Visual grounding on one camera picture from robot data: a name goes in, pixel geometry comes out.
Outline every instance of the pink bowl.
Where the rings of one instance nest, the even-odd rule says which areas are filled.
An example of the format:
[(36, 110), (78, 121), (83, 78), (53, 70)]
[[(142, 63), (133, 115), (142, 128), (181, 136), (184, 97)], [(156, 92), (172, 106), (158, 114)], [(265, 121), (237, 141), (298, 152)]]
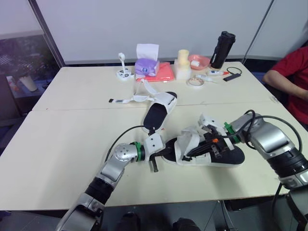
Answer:
[(191, 65), (191, 68), (195, 69), (195, 70), (203, 70), (204, 68), (206, 68), (210, 64), (209, 58), (204, 57), (204, 56), (199, 55), (199, 54), (192, 54), (192, 55), (188, 56), (189, 62), (191, 62), (193, 60), (200, 62), (199, 66), (192, 66)]

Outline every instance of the floor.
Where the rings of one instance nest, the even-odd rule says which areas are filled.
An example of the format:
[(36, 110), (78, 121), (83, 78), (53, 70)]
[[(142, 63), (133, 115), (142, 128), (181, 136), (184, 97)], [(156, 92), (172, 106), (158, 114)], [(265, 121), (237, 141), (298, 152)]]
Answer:
[[(202, 231), (220, 231), (226, 228), (221, 205), (221, 202), (209, 201), (106, 208), (102, 230), (114, 230), (123, 214), (132, 211), (140, 216), (143, 231), (169, 231), (172, 223), (180, 217), (194, 220)], [(228, 226), (233, 231), (277, 230), (270, 218), (270, 202), (229, 212), (235, 227), (232, 227), (225, 210), (224, 213)], [(296, 230), (297, 222), (284, 198), (277, 201), (275, 217), (282, 231)], [(13, 211), (11, 216), (4, 217), (0, 222), (0, 231), (53, 231), (59, 220), (59, 218)]]

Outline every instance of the green ring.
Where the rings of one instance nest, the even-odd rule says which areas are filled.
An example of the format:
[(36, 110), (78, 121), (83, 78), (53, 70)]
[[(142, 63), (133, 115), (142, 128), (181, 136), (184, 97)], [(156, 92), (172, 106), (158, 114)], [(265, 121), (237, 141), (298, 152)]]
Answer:
[[(233, 130), (233, 128), (232, 128), (232, 125), (228, 124), (227, 122), (225, 122), (224, 125), (225, 125), (226, 130), (227, 130), (231, 135), (235, 133), (234, 130)], [(241, 142), (237, 136), (232, 136), (232, 137), (234, 138), (234, 141), (235, 141), (236, 143)]]
[(141, 143), (134, 142), (134, 144), (135, 144), (135, 146), (137, 148), (137, 155), (138, 155), (138, 157), (137, 157), (136, 161), (138, 162), (138, 161), (141, 161)]

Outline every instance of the person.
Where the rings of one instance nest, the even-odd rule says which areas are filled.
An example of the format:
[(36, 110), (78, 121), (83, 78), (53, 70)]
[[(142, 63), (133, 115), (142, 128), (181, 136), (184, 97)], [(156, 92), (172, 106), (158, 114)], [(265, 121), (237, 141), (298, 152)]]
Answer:
[(262, 80), (289, 95), (287, 109), (308, 131), (308, 46), (288, 54)]

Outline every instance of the metal pole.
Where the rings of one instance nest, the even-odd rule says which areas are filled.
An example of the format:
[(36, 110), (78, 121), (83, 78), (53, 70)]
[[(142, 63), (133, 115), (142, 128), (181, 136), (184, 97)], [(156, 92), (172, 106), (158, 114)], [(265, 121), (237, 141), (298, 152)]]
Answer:
[(254, 36), (254, 38), (252, 39), (252, 41), (251, 41), (251, 43), (250, 43), (250, 45), (249, 45), (249, 47), (248, 47), (248, 49), (247, 49), (247, 51), (246, 51), (246, 53), (245, 53), (245, 55), (244, 55), (244, 58), (242, 59), (242, 64), (245, 64), (245, 62), (246, 62), (246, 56), (247, 56), (247, 54), (248, 54), (248, 52), (249, 52), (249, 50), (250, 50), (252, 44), (254, 43), (254, 41), (255, 41), (255, 39), (256, 39), (258, 33), (259, 33), (259, 30), (261, 29), (261, 27), (262, 27), (262, 25), (263, 25), (263, 23), (264, 23), (265, 18), (268, 16), (268, 13), (269, 13), (269, 11), (270, 11), (271, 6), (272, 6), (273, 3), (274, 3), (274, 0), (271, 0), (271, 1), (270, 1), (270, 4), (269, 4), (269, 6), (268, 6), (268, 9), (266, 10), (266, 12), (265, 12), (265, 14), (264, 14), (264, 16), (263, 16), (263, 18), (262, 18), (262, 21), (261, 21), (261, 23), (260, 23), (260, 25), (259, 25), (259, 27), (258, 27), (258, 29), (257, 29), (257, 31), (256, 31), (256, 33), (255, 33), (255, 36)]
[(43, 17), (42, 12), (40, 11), (40, 9), (38, 7), (36, 0), (28, 0), (28, 2), (30, 3), (30, 6), (33, 10), (33, 13), (38, 20), (38, 23), (40, 24), (42, 30), (44, 31), (43, 36), (45, 38), (45, 41), (46, 41), (54, 59), (56, 60), (58, 66), (60, 68), (66, 66), (65, 63), (64, 63), (64, 60), (63, 60), (63, 58), (62, 58), (62, 56), (61, 56), (61, 54), (58, 50), (58, 47), (57, 47), (56, 43), (54, 42), (54, 40), (52, 38), (51, 32), (48, 29), (48, 26), (47, 26), (47, 24), (44, 20), (44, 17)]

